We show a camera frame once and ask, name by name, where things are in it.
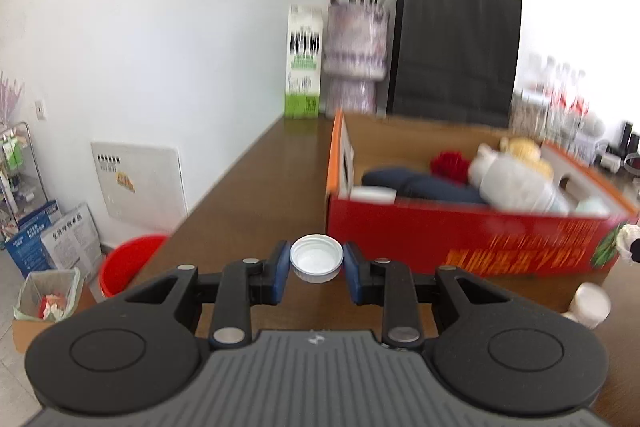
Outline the black paper bag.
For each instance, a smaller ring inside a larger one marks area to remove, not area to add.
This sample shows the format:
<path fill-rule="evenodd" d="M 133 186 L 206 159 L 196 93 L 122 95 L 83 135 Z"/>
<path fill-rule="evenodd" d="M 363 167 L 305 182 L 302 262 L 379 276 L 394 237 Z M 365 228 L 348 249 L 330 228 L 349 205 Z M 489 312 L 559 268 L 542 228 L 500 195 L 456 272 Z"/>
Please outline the black paper bag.
<path fill-rule="evenodd" d="M 396 0 L 387 112 L 505 128 L 522 0 Z"/>

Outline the clear seed container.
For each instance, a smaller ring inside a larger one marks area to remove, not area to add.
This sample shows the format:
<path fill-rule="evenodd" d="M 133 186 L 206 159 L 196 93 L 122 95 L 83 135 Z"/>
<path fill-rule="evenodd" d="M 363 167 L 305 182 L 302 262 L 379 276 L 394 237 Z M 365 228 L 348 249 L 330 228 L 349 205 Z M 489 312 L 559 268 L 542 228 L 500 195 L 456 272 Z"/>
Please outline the clear seed container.
<path fill-rule="evenodd" d="M 517 135 L 542 141 L 546 134 L 549 99 L 541 93 L 521 90 L 512 96 L 509 128 Z"/>

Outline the right water bottle red label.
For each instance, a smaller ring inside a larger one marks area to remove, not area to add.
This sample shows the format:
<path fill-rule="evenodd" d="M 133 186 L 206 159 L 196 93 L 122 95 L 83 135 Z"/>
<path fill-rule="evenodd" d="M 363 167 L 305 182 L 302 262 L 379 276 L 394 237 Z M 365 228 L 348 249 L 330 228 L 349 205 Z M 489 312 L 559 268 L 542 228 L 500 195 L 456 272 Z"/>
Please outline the right water bottle red label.
<path fill-rule="evenodd" d="M 584 118 L 589 112 L 589 106 L 585 99 L 587 76 L 583 70 L 580 70 L 574 80 L 574 101 L 572 103 L 572 111 L 580 118 Z"/>

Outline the purple speckled vase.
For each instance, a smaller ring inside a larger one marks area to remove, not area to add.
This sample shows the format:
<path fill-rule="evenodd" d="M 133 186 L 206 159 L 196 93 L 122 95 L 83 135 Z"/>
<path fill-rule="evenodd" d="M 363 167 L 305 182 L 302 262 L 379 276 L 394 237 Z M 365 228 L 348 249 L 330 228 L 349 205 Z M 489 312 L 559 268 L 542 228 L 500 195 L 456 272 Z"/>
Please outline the purple speckled vase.
<path fill-rule="evenodd" d="M 386 76 L 388 13 L 377 4 L 329 6 L 322 72 L 326 115 L 374 114 L 376 85 Z"/>

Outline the blue white paper boxes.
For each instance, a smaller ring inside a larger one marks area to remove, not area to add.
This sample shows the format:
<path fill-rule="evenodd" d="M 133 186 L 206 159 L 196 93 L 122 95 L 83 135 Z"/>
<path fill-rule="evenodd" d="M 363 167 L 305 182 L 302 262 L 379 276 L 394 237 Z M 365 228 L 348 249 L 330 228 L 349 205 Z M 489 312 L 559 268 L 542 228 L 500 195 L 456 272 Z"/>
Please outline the blue white paper boxes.
<path fill-rule="evenodd" d="M 55 200 L 22 220 L 17 233 L 6 240 L 6 250 L 22 277 L 37 271 L 78 268 L 82 277 L 91 281 L 103 261 L 88 205 L 78 205 L 63 215 Z"/>

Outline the white small jar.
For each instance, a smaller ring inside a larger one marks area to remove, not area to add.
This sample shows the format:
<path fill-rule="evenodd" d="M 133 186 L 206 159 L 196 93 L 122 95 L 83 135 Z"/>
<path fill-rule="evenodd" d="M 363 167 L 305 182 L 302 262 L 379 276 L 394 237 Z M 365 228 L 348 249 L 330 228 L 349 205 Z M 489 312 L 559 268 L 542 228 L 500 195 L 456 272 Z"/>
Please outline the white small jar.
<path fill-rule="evenodd" d="M 612 303 L 608 294 L 598 285 L 585 282 L 578 286 L 563 317 L 596 329 L 610 315 Z"/>

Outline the middle water bottle red label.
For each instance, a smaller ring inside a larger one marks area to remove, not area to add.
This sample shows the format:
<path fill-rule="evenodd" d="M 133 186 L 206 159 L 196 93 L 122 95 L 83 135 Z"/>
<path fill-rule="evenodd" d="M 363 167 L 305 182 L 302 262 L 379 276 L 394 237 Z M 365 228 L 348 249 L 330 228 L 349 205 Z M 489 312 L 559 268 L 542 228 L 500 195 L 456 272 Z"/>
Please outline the middle water bottle red label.
<path fill-rule="evenodd" d="M 556 87 L 558 87 L 559 103 L 565 109 L 570 109 L 576 98 L 574 80 L 574 70 L 570 65 L 562 64 L 558 70 Z"/>

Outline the white wall panel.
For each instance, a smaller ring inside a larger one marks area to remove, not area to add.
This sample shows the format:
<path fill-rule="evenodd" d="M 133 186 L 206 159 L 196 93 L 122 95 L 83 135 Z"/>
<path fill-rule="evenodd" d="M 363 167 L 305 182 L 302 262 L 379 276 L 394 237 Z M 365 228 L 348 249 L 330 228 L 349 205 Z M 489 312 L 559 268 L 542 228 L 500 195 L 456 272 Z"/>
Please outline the white wall panel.
<path fill-rule="evenodd" d="M 93 142 L 91 154 L 111 217 L 166 233 L 186 217 L 178 150 Z"/>

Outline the white tissue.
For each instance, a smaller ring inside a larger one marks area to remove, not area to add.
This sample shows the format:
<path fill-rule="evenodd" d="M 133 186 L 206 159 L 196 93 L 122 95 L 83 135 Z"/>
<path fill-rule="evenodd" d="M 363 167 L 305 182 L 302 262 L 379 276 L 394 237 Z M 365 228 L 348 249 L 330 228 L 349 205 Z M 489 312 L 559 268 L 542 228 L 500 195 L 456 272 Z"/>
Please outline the white tissue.
<path fill-rule="evenodd" d="M 632 245 L 639 242 L 640 228 L 638 225 L 623 225 L 616 235 L 616 251 L 620 257 L 631 265 L 639 262 L 639 256 L 634 256 Z"/>

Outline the dark blue fabric bundle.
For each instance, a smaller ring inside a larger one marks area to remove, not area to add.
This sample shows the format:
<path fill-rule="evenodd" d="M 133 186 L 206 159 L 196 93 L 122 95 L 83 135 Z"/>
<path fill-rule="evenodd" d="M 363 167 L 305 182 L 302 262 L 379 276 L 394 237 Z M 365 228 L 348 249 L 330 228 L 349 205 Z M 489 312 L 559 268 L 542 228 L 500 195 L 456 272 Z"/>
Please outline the dark blue fabric bundle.
<path fill-rule="evenodd" d="M 480 191 L 475 187 L 454 183 L 405 167 L 369 170 L 363 173 L 361 185 L 391 188 L 400 198 L 449 202 L 449 204 L 487 205 L 487 202 L 480 197 Z"/>

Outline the white bottle cap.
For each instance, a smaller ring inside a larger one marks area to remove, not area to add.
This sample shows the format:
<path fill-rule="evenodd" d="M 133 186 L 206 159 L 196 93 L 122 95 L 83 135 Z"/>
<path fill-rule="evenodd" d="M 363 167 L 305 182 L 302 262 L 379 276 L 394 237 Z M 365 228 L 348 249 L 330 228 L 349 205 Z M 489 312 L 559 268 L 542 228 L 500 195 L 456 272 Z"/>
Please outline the white bottle cap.
<path fill-rule="evenodd" d="M 297 239 L 290 249 L 290 263 L 296 277 L 306 283 L 323 284 L 340 273 L 343 246 L 331 236 L 309 234 Z"/>

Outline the red plastic bucket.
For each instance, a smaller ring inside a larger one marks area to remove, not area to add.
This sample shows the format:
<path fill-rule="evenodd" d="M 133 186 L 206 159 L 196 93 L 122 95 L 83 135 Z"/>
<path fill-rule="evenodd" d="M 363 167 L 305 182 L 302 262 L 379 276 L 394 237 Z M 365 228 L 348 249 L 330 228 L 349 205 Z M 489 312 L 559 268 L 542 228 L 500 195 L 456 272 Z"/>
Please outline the red plastic bucket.
<path fill-rule="evenodd" d="M 164 234 L 145 235 L 113 249 L 99 272 L 102 295 L 111 298 L 124 291 L 167 239 Z"/>

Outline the white yellow plush alpaca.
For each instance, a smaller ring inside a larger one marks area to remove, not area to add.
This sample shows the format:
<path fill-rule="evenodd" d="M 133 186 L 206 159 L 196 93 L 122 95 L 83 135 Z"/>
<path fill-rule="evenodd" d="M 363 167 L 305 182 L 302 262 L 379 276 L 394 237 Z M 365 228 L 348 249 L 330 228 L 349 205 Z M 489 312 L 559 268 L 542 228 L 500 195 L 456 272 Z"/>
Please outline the white yellow plush alpaca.
<path fill-rule="evenodd" d="M 494 202 L 506 184 L 513 178 L 533 173 L 555 185 L 553 168 L 542 158 L 541 148 L 536 142 L 518 136 L 504 136 L 500 139 L 498 150 L 480 144 L 471 161 L 469 182 L 480 191 L 480 197 L 489 206 L 499 210 Z"/>

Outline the black small boxes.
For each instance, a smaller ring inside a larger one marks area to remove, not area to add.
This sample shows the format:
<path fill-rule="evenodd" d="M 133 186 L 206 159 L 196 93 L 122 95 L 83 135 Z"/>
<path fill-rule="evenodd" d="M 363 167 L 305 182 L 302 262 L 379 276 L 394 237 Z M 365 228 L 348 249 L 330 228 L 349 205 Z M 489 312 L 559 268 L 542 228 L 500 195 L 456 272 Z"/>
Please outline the black small boxes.
<path fill-rule="evenodd" d="M 624 156 L 638 152 L 639 135 L 634 133 L 634 125 L 625 121 L 620 134 L 620 151 Z"/>

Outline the white plastic bottle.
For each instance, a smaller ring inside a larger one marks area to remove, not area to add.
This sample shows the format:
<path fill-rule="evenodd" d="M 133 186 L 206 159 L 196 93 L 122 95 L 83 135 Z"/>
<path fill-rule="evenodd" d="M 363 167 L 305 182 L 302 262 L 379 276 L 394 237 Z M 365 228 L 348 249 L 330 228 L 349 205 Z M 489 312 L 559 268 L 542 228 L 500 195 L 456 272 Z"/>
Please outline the white plastic bottle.
<path fill-rule="evenodd" d="M 559 187 L 535 173 L 510 180 L 497 196 L 494 206 L 501 211 L 536 215 L 549 213 L 555 216 L 604 218 L 611 214 L 608 206 L 597 197 L 588 197 L 573 204 Z"/>

